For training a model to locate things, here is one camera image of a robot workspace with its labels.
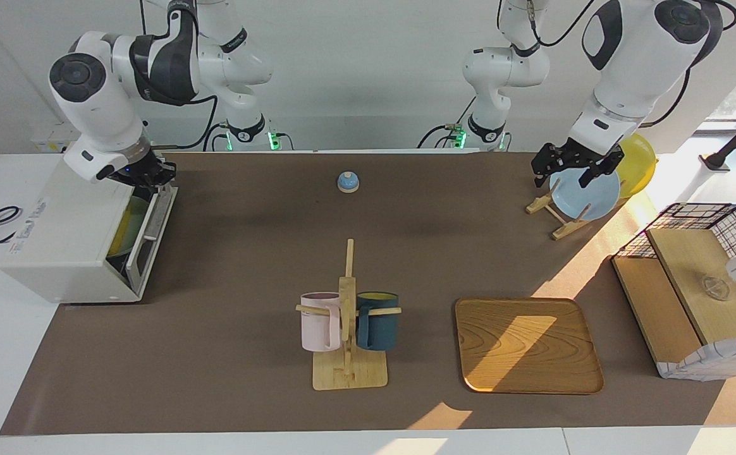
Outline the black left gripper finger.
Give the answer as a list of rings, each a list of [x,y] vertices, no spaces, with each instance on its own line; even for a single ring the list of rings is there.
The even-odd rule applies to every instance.
[[[582,189],[587,188],[588,184],[594,179],[601,175],[610,175],[616,170],[620,161],[623,159],[623,154],[609,154],[602,161],[598,163],[590,164],[580,176],[578,182]]]
[[[548,176],[554,173],[553,168],[558,165],[556,146],[542,146],[532,159],[531,165],[534,184],[539,189],[543,186]]]

